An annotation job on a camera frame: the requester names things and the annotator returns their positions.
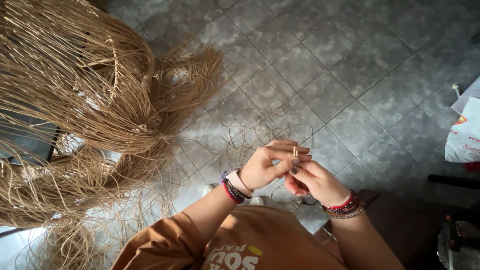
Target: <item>pink watch strap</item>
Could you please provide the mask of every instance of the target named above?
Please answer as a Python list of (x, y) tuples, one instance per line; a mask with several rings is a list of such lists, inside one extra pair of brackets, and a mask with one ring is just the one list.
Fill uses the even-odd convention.
[(248, 196), (248, 197), (252, 196), (253, 191), (250, 191), (243, 184), (243, 182), (240, 180), (238, 172), (239, 172), (239, 169), (234, 170), (229, 175), (227, 175), (227, 179), (230, 181), (230, 183), (234, 188), (238, 189), (238, 191), (242, 192), (245, 196)]

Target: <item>woman's right hand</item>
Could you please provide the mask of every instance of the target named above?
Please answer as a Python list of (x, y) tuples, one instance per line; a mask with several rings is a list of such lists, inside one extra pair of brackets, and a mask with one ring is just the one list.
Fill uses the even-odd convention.
[(350, 191), (331, 172), (307, 161), (285, 175), (285, 188), (295, 196), (311, 195), (327, 207), (342, 205)]

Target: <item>shirt sleeve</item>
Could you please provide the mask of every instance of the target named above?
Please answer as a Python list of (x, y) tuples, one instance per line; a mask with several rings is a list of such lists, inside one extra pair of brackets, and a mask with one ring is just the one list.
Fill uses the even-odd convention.
[(205, 246), (190, 219), (178, 213), (134, 236), (111, 270), (181, 270), (198, 262)]

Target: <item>red object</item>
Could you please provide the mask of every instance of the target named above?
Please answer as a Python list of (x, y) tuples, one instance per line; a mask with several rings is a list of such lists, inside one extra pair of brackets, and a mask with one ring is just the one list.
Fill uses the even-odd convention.
[(241, 204), (241, 202), (237, 201), (235, 199), (234, 196), (232, 196), (232, 194), (230, 194), (230, 192), (228, 192), (228, 187), (227, 187), (227, 184), (225, 182), (222, 182), (222, 185), (223, 185), (223, 188), (225, 189), (225, 192), (227, 193), (228, 197), (233, 201), (235, 202), (236, 204)]
[(331, 207), (327, 207), (327, 209), (330, 209), (330, 210), (334, 210), (334, 209), (340, 209), (340, 208), (343, 208), (345, 206), (347, 206), (347, 204), (349, 204), (352, 200), (353, 200), (353, 191), (350, 190), (350, 195), (348, 196), (348, 200), (342, 204), (342, 205), (337, 205), (337, 206), (331, 206)]
[(464, 167), (469, 172), (480, 172), (480, 162), (465, 163)]

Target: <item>woman's left hand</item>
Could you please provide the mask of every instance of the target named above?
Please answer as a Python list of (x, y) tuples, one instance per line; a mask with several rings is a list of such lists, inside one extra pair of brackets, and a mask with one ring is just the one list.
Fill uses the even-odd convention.
[[(310, 149), (299, 147), (299, 144), (288, 140), (274, 140), (267, 146), (259, 147), (238, 173), (241, 181), (246, 188), (254, 189), (264, 187), (270, 184), (276, 178), (282, 178), (294, 166), (301, 162), (312, 160), (308, 155)], [(293, 157), (293, 148), (298, 151), (298, 157)], [(277, 165), (273, 165), (274, 160), (281, 160)]]

